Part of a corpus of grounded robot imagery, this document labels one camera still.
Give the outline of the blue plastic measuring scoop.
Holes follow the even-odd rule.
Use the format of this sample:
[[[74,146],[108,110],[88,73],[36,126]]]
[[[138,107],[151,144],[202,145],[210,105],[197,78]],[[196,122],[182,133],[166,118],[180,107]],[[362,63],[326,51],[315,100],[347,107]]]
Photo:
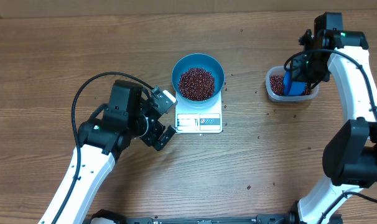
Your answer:
[[[286,72],[283,78],[284,96],[299,96],[305,92],[307,84],[305,82],[295,82],[291,78],[291,73]]]

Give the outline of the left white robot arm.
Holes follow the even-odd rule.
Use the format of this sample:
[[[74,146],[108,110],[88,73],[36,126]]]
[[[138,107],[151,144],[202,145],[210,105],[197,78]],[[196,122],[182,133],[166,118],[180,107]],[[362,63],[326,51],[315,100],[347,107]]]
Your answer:
[[[157,151],[170,141],[175,129],[159,118],[177,104],[176,98],[158,87],[147,93],[148,99],[144,92],[138,83],[116,80],[109,102],[76,129],[70,165],[41,223],[83,223],[99,187],[132,139]]]

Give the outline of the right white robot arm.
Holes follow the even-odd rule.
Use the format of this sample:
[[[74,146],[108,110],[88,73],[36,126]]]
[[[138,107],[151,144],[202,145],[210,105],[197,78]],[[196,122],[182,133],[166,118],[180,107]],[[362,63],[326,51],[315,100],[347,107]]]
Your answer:
[[[323,176],[295,202],[286,223],[341,223],[337,209],[377,183],[377,88],[365,34],[343,28],[339,12],[326,12],[298,40],[303,51],[288,58],[284,87],[314,88],[335,80],[343,126],[323,151]]]

